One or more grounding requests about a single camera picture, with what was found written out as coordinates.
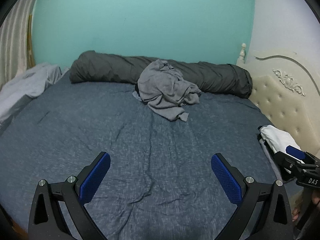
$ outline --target white headboard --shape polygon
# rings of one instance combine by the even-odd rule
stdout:
[[[320,76],[295,52],[253,52],[245,62],[242,44],[237,65],[253,82],[250,100],[278,128],[291,134],[302,150],[320,156]]]

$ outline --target silver bolt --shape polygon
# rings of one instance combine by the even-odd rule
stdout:
[[[41,179],[41,181],[39,181],[39,186],[43,186],[45,184],[45,180]]]
[[[253,178],[253,177],[246,177],[245,180],[246,180],[248,183],[254,182],[254,178]]]
[[[75,180],[76,180],[76,177],[75,177],[75,176],[70,176],[70,177],[68,178],[68,182],[70,182],[70,183],[74,182]]]
[[[276,181],[276,184],[277,184],[279,187],[281,187],[281,186],[283,185],[283,183],[282,183],[281,180],[277,180],[277,181]]]

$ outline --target blue textured pad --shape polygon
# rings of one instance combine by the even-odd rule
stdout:
[[[236,205],[241,204],[241,187],[216,154],[211,158],[211,168],[230,202]]]
[[[287,146],[285,151],[287,152],[287,154],[289,154],[299,160],[303,160],[306,157],[306,155],[304,154],[303,151],[298,150],[297,148],[292,147],[291,145]]]
[[[89,203],[110,168],[110,155],[105,153],[80,186],[79,201]]]

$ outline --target curtain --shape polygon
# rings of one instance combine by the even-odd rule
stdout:
[[[0,27],[0,88],[28,68],[28,20],[34,3],[18,0]]]

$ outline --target gray-blue bed sheet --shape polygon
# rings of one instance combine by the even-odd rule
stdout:
[[[199,105],[184,107],[187,122],[169,122],[133,91],[71,84],[67,73],[3,133],[0,203],[25,230],[37,182],[77,175],[100,151],[111,167],[85,206],[108,239],[214,239],[236,208],[211,170],[215,153],[244,176],[276,179],[257,140],[258,127],[270,122],[249,100],[203,93]]]

